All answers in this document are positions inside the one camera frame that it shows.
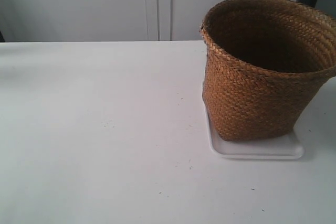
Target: white plate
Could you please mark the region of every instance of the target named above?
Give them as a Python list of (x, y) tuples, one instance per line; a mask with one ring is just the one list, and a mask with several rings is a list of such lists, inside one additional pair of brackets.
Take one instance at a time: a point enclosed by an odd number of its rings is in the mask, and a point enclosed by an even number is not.
[(287, 135), (265, 140), (253, 140), (247, 142), (228, 142), (221, 139), (207, 117), (207, 125), (211, 149), (221, 157), (236, 159), (268, 159), (290, 160), (299, 159), (305, 149), (298, 140), (295, 132)]

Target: white tabletop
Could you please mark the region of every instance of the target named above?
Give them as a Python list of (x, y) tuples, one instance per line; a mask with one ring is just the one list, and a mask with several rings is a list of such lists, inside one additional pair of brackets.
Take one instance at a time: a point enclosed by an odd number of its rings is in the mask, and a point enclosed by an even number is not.
[(209, 147), (201, 41), (0, 45), (0, 223), (335, 223), (336, 79), (298, 161)]

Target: brown basket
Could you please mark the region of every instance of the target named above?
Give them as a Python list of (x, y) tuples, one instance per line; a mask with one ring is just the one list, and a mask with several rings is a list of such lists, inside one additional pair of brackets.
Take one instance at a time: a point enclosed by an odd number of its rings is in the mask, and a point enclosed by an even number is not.
[(336, 75), (336, 22), (289, 0), (226, 0), (205, 16), (203, 100), (228, 141), (287, 134)]

